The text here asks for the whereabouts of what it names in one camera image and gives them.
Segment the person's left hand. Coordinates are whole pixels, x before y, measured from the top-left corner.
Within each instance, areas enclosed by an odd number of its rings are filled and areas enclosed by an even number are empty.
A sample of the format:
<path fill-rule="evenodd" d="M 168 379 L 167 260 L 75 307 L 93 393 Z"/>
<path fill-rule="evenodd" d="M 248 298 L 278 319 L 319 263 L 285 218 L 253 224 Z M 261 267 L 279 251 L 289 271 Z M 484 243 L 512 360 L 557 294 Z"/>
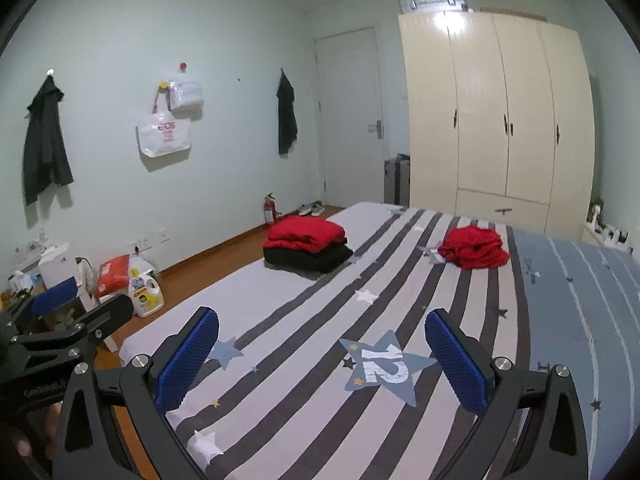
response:
<path fill-rule="evenodd" d="M 52 460 L 62 407 L 62 402 L 56 402 L 29 412 L 21 426 L 11 430 L 11 439 L 19 456 L 31 458 L 42 454 L 47 460 Z"/>

